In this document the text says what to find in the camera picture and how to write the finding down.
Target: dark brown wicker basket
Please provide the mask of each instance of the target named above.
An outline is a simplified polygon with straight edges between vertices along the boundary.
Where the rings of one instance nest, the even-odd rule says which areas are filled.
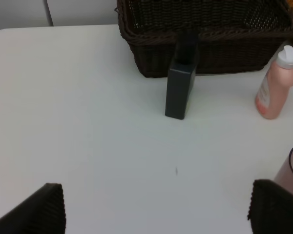
[[[262,69],[293,37],[286,0],[117,0],[119,28],[145,77],[166,77],[176,35],[197,31],[197,73]]]

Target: bottle cap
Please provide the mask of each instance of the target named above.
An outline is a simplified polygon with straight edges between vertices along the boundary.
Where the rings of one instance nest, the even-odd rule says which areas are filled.
[[[279,52],[277,60],[277,64],[284,69],[292,69],[293,68],[293,47],[290,45],[284,46],[284,49]]]

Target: white wall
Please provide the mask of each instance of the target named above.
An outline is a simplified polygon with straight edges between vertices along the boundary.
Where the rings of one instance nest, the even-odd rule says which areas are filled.
[[[54,26],[116,24],[116,0],[47,0]]]
[[[43,0],[0,0],[0,29],[48,25]]]

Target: lotion bottle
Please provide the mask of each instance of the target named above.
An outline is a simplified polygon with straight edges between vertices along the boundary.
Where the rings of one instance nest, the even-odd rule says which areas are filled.
[[[267,119],[277,118],[293,86],[293,47],[286,45],[272,62],[255,98],[258,112]]]

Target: basket rim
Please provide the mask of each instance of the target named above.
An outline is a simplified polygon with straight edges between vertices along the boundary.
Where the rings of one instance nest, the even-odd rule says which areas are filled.
[[[147,32],[138,34],[130,30],[126,18],[127,10],[125,7],[128,0],[117,0],[118,22],[122,37],[132,45],[159,45],[173,44],[176,42],[176,32]],[[293,9],[287,0],[275,1],[280,8],[288,15],[291,24],[286,28],[273,30],[262,29],[221,29],[215,31],[201,30],[199,37],[203,41],[215,40],[235,40],[235,39],[260,39],[260,38],[288,38],[293,36]]]

